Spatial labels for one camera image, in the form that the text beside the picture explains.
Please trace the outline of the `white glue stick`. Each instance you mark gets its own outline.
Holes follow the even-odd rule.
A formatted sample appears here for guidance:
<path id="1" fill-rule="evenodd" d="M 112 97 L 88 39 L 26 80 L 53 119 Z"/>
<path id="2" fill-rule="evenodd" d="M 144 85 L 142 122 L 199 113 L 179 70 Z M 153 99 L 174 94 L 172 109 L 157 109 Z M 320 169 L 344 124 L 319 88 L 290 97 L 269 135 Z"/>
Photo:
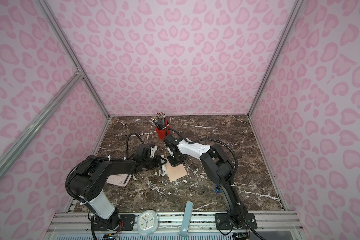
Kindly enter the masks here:
<path id="1" fill-rule="evenodd" d="M 161 159 L 161 168 L 162 168 L 162 176 L 166 176 L 167 175 L 167 167 L 166 167 L 166 163 L 168 162 L 168 160 L 164 157 L 164 155 L 160 156 Z"/>

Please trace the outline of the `pink envelope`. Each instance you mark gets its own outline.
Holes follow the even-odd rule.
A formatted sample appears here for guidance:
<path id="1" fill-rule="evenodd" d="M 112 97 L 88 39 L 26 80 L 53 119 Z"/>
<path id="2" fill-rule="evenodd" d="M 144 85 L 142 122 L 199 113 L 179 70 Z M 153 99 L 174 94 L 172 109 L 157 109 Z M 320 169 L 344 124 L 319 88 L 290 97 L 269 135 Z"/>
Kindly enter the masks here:
<path id="1" fill-rule="evenodd" d="M 172 167 L 170 163 L 166 163 L 166 172 L 170 182 L 174 182 L 188 174 L 183 164 Z"/>

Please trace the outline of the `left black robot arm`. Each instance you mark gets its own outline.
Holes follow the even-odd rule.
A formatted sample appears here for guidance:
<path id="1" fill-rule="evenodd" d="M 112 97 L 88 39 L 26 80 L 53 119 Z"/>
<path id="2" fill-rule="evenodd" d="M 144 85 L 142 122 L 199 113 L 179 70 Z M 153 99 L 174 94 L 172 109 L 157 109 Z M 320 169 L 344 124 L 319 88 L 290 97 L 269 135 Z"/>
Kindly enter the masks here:
<path id="1" fill-rule="evenodd" d="M 104 193 L 109 176 L 135 175 L 154 170 L 167 163 L 155 153 L 155 147 L 144 145 L 130 157 L 111 158 L 88 156 L 68 174 L 65 182 L 67 193 L 84 204 L 92 213 L 91 230 L 121 230 L 124 227 L 119 210 Z"/>

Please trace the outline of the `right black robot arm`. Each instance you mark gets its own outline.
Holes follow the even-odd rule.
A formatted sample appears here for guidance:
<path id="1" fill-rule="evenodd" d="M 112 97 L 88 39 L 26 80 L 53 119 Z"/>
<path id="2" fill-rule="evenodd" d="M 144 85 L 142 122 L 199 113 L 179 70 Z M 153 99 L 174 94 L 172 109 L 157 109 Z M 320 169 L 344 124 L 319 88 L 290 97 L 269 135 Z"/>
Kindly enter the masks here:
<path id="1" fill-rule="evenodd" d="M 188 157 L 201 161 L 207 177 L 217 185 L 226 203 L 228 219 L 232 228 L 256 230 L 256 219 L 248 213 L 247 206 L 240 199 L 235 185 L 238 167 L 236 153 L 220 140 L 204 138 L 191 141 L 168 135 L 164 143 L 169 151 L 168 160 L 172 166 L 183 163 Z"/>

